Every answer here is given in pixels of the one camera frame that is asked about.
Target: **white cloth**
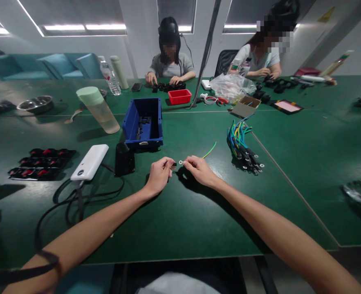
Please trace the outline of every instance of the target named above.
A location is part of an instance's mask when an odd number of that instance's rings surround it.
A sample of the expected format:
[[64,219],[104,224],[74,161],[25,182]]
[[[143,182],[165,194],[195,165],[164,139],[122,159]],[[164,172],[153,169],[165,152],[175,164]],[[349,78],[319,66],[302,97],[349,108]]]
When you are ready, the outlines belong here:
[[185,274],[167,272],[137,294],[220,294],[211,286]]
[[[246,58],[251,58],[250,67],[245,67],[244,64],[246,63]],[[241,76],[246,77],[249,71],[257,71],[263,67],[271,67],[276,63],[280,62],[280,54],[277,52],[274,53],[265,53],[260,60],[257,62],[257,56],[255,52],[251,50],[250,44],[244,45],[239,52],[236,54],[234,60],[240,60],[240,68],[239,74]]]

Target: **hand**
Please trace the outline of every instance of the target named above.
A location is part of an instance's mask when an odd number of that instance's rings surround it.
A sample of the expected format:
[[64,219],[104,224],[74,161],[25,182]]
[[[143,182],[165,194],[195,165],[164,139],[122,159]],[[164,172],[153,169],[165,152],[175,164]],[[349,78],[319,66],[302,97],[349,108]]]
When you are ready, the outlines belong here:
[[168,177],[172,178],[172,165],[175,161],[169,157],[163,157],[150,166],[150,175],[144,189],[151,197],[157,196],[168,182]]
[[270,69],[267,67],[261,68],[254,72],[254,76],[268,76],[270,75]]
[[271,75],[270,80],[275,80],[275,79],[277,79],[278,77],[280,77],[280,73],[278,73],[278,72],[273,72],[273,73],[271,73],[270,75]]
[[203,158],[196,157],[194,155],[188,156],[186,160],[183,161],[183,165],[202,185],[212,188],[213,185],[218,180],[220,180],[220,178],[216,176],[216,174],[210,169],[205,159]]
[[182,81],[182,78],[178,76],[173,76],[172,79],[169,81],[171,85],[177,85],[179,82]]
[[146,82],[147,82],[149,85],[153,86],[153,81],[155,81],[156,84],[157,84],[156,75],[155,75],[153,72],[150,71],[150,72],[148,72],[148,74],[146,75]]

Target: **white power bank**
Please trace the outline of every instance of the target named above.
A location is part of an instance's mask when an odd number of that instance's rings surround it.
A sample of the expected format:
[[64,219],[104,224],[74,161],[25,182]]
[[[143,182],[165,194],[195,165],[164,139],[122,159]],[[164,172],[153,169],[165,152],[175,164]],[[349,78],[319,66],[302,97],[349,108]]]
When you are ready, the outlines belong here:
[[205,90],[211,90],[212,87],[210,86],[209,80],[202,80],[201,85]]
[[71,176],[71,180],[91,180],[98,170],[104,156],[107,154],[109,147],[107,144],[93,145],[75,172]]

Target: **clear plastic bag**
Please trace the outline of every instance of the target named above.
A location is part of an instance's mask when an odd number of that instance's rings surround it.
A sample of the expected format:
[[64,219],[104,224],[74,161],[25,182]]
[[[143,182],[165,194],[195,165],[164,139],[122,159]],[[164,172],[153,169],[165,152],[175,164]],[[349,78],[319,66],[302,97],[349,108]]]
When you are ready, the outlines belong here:
[[217,97],[225,98],[235,104],[240,98],[253,93],[257,87],[254,83],[237,74],[220,74],[210,81],[210,86]]

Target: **smartphone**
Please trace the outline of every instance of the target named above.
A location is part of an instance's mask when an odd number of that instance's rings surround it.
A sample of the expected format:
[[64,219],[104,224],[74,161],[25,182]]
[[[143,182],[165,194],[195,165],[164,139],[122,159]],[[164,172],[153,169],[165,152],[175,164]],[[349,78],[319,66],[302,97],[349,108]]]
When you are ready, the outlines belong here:
[[131,87],[131,92],[139,92],[142,88],[142,84],[141,83],[135,83],[132,87]]
[[134,152],[125,143],[116,145],[115,176],[124,176],[135,172]]

